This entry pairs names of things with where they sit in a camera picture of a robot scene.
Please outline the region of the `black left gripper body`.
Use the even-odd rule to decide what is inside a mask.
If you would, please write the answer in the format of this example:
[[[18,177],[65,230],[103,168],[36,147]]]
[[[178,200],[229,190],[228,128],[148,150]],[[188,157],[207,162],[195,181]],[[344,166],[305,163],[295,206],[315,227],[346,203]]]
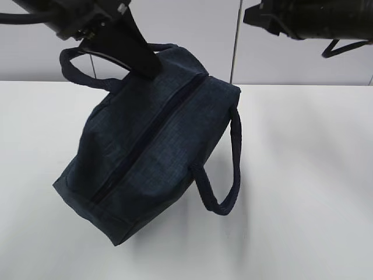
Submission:
[[[128,1],[49,1],[50,8],[58,15],[47,26],[61,40],[71,37],[81,39],[99,20],[117,20],[128,9]]]

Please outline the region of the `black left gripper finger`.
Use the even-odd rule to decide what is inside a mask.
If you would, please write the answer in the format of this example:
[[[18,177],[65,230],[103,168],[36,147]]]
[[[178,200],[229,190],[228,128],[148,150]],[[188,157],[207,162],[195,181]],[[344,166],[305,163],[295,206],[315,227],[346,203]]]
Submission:
[[[128,5],[115,5],[108,16],[98,15],[79,48],[149,79],[160,73],[160,60],[143,38]]]

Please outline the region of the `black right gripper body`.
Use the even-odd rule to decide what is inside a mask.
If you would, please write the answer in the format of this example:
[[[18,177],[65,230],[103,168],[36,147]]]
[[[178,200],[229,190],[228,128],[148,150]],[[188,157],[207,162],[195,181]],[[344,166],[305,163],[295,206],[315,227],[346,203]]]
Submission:
[[[288,22],[293,2],[260,1],[259,4],[245,9],[243,23],[260,27],[275,36],[282,33],[289,38],[297,38],[297,33]]]

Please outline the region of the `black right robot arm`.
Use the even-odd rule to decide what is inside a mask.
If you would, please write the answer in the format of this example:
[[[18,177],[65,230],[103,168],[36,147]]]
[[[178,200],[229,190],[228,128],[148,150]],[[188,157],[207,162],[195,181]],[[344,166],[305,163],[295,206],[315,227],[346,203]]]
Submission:
[[[261,1],[243,22],[295,40],[371,40],[372,1]]]

